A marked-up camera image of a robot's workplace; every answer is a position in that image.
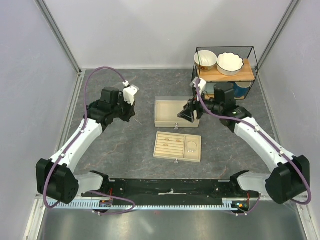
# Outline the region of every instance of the jewelry tray compartment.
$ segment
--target jewelry tray compartment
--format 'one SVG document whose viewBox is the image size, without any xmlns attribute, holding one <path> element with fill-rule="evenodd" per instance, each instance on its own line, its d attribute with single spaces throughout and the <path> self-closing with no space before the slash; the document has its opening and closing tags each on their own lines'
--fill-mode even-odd
<svg viewBox="0 0 320 240">
<path fill-rule="evenodd" d="M 158 131 L 153 157 L 199 163 L 201 136 Z"/>
<path fill-rule="evenodd" d="M 191 98 L 191 96 L 157 96 L 154 107 L 154 126 L 156 128 L 175 129 L 197 128 L 200 120 L 195 119 L 194 122 L 189 122 L 178 117 L 178 113 L 184 109 L 184 106 Z M 197 118 L 197 112 L 194 112 L 194 117 Z"/>
</svg>

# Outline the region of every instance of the white bowl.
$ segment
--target white bowl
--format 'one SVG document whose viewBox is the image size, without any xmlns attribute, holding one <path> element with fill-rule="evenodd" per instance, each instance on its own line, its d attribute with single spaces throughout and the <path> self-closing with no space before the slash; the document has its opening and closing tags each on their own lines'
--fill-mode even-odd
<svg viewBox="0 0 320 240">
<path fill-rule="evenodd" d="M 208 50 L 196 52 L 193 59 L 197 68 L 204 72 L 210 71 L 217 63 L 217 55 Z"/>
<path fill-rule="evenodd" d="M 239 55 L 224 52 L 219 55 L 216 68 L 223 75 L 233 76 L 240 72 L 244 65 L 244 60 Z"/>
</svg>

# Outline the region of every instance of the metal surface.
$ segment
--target metal surface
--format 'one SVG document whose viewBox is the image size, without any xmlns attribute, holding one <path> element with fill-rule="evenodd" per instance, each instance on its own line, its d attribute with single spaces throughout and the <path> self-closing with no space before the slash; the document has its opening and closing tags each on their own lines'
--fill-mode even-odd
<svg viewBox="0 0 320 240">
<path fill-rule="evenodd" d="M 265 60 L 267 59 L 269 53 L 271 52 L 271 50 L 273 49 L 274 45 L 276 44 L 276 41 L 278 40 L 280 34 L 282 33 L 283 29 L 285 28 L 290 16 L 292 15 L 292 13 L 294 12 L 294 10 L 296 9 L 296 7 L 298 6 L 300 0 L 292 0 L 288 6 L 288 8 L 286 9 L 283 17 L 281 18 L 278 26 L 276 27 L 268 45 L 266 46 L 265 50 L 263 51 L 259 61 L 258 61 L 258 66 L 259 69 L 262 67 L 262 65 L 264 64 Z"/>
<path fill-rule="evenodd" d="M 48 203 L 50 206 L 55 204 L 57 201 L 49 200 Z M 211 211 L 236 211 L 237 208 L 231 207 L 231 200 L 222 200 L 222 205 L 180 205 L 180 206 L 136 206 L 134 210 L 211 210 Z M 131 208 L 131 206 L 101 206 L 100 200 L 95 199 L 75 199 L 69 204 L 64 204 L 60 202 L 56 209 L 81 209 L 81 210 L 126 210 Z"/>
<path fill-rule="evenodd" d="M 46 211 L 38 240 L 305 240 L 295 205 L 262 201 L 248 216 L 221 211 Z"/>
<path fill-rule="evenodd" d="M 81 73 L 81 68 L 78 65 L 74 55 L 72 54 L 64 36 L 62 35 L 54 17 L 52 16 L 47 4 L 45 3 L 44 0 L 35 0 L 36 4 L 38 5 L 39 9 L 41 10 L 44 18 L 46 19 L 47 23 L 49 24 L 53 34 L 55 35 L 57 41 L 59 42 L 59 44 L 61 45 L 63 51 L 65 52 L 65 54 L 67 55 L 69 61 L 71 62 L 74 70 L 77 73 Z"/>
<path fill-rule="evenodd" d="M 46 210 L 43 206 L 44 202 L 41 199 L 36 199 L 34 201 L 23 240 L 37 239 Z"/>
<path fill-rule="evenodd" d="M 312 214 L 309 206 L 298 205 L 297 206 L 301 222 L 304 228 L 305 235 L 309 240 L 319 240 L 320 235 L 317 229 L 317 225 L 313 222 Z"/>
</svg>

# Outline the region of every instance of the marble-patterned surface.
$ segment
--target marble-patterned surface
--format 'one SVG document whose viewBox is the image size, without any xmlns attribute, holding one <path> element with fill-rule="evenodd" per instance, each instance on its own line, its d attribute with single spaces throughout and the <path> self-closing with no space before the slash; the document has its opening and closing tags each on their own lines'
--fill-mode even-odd
<svg viewBox="0 0 320 240">
<path fill-rule="evenodd" d="M 242 170 L 268 173 L 267 166 L 259 156 L 212 116 L 205 114 L 200 120 L 199 128 L 180 128 L 176 131 L 173 128 L 155 127 L 155 97 L 191 96 L 191 69 L 126 69 L 121 70 L 121 73 L 131 84 L 140 88 L 136 96 L 136 116 L 129 123 L 115 120 L 83 155 L 75 174 L 95 170 L 112 178 L 228 179 Z M 70 136 L 84 115 L 83 85 Z M 123 89 L 116 73 L 102 70 L 95 73 L 88 84 L 87 102 L 99 99 L 104 87 Z M 258 82 L 254 84 L 247 98 L 238 104 L 250 111 L 261 127 L 273 136 Z M 201 162 L 180 161 L 177 164 L 173 160 L 154 158 L 158 131 L 201 135 Z"/>
</svg>

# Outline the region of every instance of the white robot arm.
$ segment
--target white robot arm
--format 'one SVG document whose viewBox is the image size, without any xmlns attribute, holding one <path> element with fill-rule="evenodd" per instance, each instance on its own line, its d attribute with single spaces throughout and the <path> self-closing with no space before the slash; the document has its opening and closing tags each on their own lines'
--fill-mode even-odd
<svg viewBox="0 0 320 240">
<path fill-rule="evenodd" d="M 203 83 L 204 80 L 200 78 L 199 80 L 197 92 L 201 93 L 206 84 Z M 193 122 L 196 111 L 198 119 L 204 113 L 220 118 L 224 126 L 250 145 L 271 172 L 271 174 L 259 174 L 242 171 L 230 179 L 236 179 L 240 189 L 268 194 L 278 204 L 283 204 L 306 190 L 310 194 L 308 159 L 303 155 L 296 157 L 284 149 L 257 124 L 244 107 L 236 105 L 232 83 L 217 83 L 214 86 L 214 97 L 214 99 L 204 99 L 201 94 L 197 94 L 197 98 L 190 99 L 178 117 Z"/>
<path fill-rule="evenodd" d="M 106 87 L 102 90 L 100 100 L 87 107 L 87 119 L 49 160 L 40 159 L 36 165 L 37 190 L 44 193 L 50 170 L 56 165 L 47 186 L 46 195 L 57 201 L 68 204 L 77 194 L 99 190 L 104 177 L 97 172 L 74 175 L 76 166 L 93 141 L 99 137 L 114 119 L 129 122 L 135 115 L 135 95 L 139 89 L 124 83 L 122 91 Z"/>
</svg>

